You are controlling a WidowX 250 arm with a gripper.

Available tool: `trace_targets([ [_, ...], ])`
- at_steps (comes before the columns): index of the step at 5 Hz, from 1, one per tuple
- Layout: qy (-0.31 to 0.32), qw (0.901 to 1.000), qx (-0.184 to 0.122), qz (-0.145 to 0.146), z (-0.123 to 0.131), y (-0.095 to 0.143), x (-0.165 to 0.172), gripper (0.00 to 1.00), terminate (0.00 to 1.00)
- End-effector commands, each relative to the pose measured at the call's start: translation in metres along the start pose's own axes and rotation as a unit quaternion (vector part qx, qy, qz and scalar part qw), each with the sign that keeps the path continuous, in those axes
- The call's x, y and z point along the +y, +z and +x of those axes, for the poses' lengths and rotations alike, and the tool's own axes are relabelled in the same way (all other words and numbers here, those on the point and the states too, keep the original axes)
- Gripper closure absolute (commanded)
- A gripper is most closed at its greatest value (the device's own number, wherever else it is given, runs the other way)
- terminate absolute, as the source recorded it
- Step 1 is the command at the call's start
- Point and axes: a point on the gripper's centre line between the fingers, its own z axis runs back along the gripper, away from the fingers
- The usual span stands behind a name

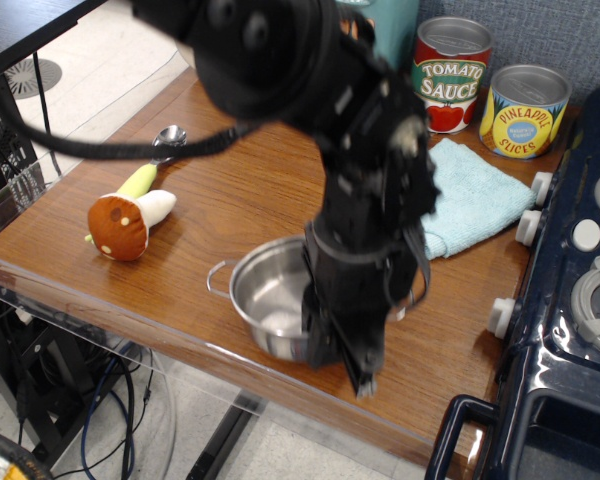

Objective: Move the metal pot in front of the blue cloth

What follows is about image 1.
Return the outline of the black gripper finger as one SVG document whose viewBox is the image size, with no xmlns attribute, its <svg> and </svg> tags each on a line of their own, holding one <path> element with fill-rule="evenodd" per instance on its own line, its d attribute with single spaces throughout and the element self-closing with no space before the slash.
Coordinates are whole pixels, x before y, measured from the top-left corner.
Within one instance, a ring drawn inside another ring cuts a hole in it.
<svg viewBox="0 0 600 480">
<path fill-rule="evenodd" d="M 308 284 L 303 292 L 302 330 L 307 334 L 306 362 L 313 369 L 341 361 L 334 329 L 322 315 L 313 284 Z"/>
<path fill-rule="evenodd" d="M 349 380 L 358 399 L 372 397 L 384 366 L 387 308 L 345 309 L 330 313 Z"/>
</svg>

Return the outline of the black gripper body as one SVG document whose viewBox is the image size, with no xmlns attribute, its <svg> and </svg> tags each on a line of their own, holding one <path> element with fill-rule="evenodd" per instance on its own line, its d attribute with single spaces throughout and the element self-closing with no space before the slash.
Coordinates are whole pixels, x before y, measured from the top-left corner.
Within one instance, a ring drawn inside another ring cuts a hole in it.
<svg viewBox="0 0 600 480">
<path fill-rule="evenodd" d="M 423 215 L 438 190 L 422 101 L 401 77 L 385 77 L 339 145 L 320 145 L 326 183 L 306 227 L 306 258 L 324 310 L 390 310 L 430 280 Z"/>
</svg>

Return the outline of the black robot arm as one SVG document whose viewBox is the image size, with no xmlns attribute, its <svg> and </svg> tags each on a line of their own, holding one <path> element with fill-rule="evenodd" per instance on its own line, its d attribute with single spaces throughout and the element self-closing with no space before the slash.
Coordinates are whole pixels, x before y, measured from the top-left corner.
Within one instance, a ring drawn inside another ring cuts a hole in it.
<svg viewBox="0 0 600 480">
<path fill-rule="evenodd" d="M 340 26 L 333 1 L 136 1 L 134 14 L 189 46 L 209 99 L 251 124 L 310 136 L 325 171 L 305 228 L 308 363 L 342 361 L 374 393 L 385 325 L 428 270 L 421 219 L 438 189 L 427 114 L 369 40 Z"/>
</svg>

